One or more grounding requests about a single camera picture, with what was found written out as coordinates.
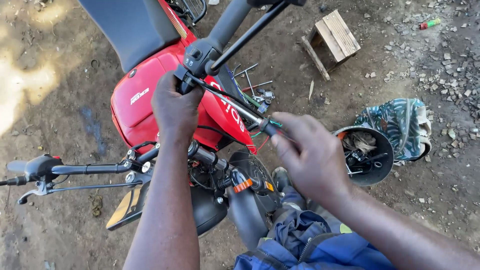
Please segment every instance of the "cloth bag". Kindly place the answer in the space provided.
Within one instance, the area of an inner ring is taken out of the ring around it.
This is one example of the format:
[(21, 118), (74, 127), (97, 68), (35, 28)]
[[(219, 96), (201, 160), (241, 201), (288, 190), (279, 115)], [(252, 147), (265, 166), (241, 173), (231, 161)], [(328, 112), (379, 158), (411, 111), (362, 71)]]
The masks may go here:
[(416, 161), (426, 156), (432, 145), (432, 124), (423, 102), (416, 98), (396, 98), (364, 109), (355, 126), (376, 129), (392, 144), (395, 161)]

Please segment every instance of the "red motorcycle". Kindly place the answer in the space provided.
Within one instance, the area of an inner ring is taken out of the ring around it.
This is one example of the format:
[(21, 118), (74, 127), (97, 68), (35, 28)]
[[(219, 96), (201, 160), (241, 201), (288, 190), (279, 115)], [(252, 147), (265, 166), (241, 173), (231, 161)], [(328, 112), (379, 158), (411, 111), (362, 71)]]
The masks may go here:
[[(0, 185), (35, 182), (37, 186), (24, 194), (19, 204), (25, 204), (32, 194), (129, 186), (133, 189), (117, 207), (107, 229), (115, 230), (140, 218), (160, 147), (150, 99), (159, 78), (175, 70), (181, 81), (180, 93), (188, 93), (196, 85), (207, 90), (198, 107), (198, 128), (188, 149), (198, 235), (211, 231), (228, 214), (249, 249), (266, 236), (272, 225), (271, 214), (281, 207), (282, 194), (253, 155), (256, 147), (249, 132), (259, 129), (272, 136), (282, 131), (245, 104), (226, 62), (286, 7), (302, 6), (305, 0), (232, 0), (208, 37), (202, 39), (197, 39), (191, 29), (205, 15), (205, 1), (181, 1), (79, 1), (113, 45), (126, 73), (115, 87), (111, 109), (113, 122), (130, 150), (116, 164), (64, 165), (59, 157), (47, 154), (28, 162), (12, 161), (7, 168), (24, 175)], [(264, 4), (272, 6), (224, 51), (250, 9)], [(232, 142), (245, 149), (233, 153), (229, 161), (218, 158), (216, 152)], [(55, 188), (69, 175), (94, 173), (127, 173), (126, 182)], [(54, 181), (60, 175), (65, 178)]]

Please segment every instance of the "hand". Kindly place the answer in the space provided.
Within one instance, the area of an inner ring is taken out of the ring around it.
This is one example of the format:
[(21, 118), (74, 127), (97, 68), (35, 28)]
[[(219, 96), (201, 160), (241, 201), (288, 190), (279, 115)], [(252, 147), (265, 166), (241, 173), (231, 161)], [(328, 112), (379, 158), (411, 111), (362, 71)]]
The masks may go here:
[(273, 117), (283, 124), (300, 151), (282, 135), (272, 137), (296, 190), (327, 209), (352, 196), (354, 185), (347, 174), (341, 141), (310, 115), (276, 112)]
[(173, 71), (165, 73), (152, 97), (152, 110), (160, 131), (160, 139), (169, 142), (190, 142), (198, 124), (198, 104), (204, 90), (198, 86), (181, 95), (175, 86), (180, 83)]

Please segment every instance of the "shoe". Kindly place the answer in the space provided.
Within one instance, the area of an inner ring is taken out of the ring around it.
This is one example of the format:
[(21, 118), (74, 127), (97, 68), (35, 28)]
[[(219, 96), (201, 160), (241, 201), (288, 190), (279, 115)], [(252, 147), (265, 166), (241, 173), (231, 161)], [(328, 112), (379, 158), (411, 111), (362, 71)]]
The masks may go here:
[(283, 167), (278, 167), (273, 170), (272, 179), (273, 183), (276, 185), (276, 189), (279, 192), (282, 192), (286, 186), (293, 186), (287, 170)]

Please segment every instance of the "red wire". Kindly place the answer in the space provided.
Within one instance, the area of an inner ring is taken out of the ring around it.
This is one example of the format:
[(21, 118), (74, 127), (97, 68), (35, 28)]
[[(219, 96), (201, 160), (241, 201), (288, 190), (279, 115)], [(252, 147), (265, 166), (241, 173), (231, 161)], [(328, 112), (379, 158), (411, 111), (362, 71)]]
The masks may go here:
[(255, 150), (254, 154), (258, 153), (258, 150), (260, 150), (265, 145), (265, 143), (268, 141), (268, 138), (270, 138), (270, 136), (267, 136), (267, 139), (264, 141), (264, 143), (262, 143), (262, 145), (260, 145), (260, 147), (257, 150)]

